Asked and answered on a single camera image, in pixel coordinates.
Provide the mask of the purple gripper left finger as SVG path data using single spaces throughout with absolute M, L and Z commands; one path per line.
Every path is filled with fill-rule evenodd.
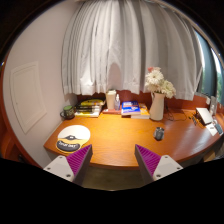
M 44 170 L 81 186 L 92 155 L 92 145 L 88 145 L 68 156 L 59 155 Z

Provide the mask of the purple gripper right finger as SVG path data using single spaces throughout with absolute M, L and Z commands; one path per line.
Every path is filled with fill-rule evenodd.
M 182 169 L 182 166 L 169 155 L 159 156 L 140 145 L 135 145 L 135 157 L 145 184 L 152 183 Z

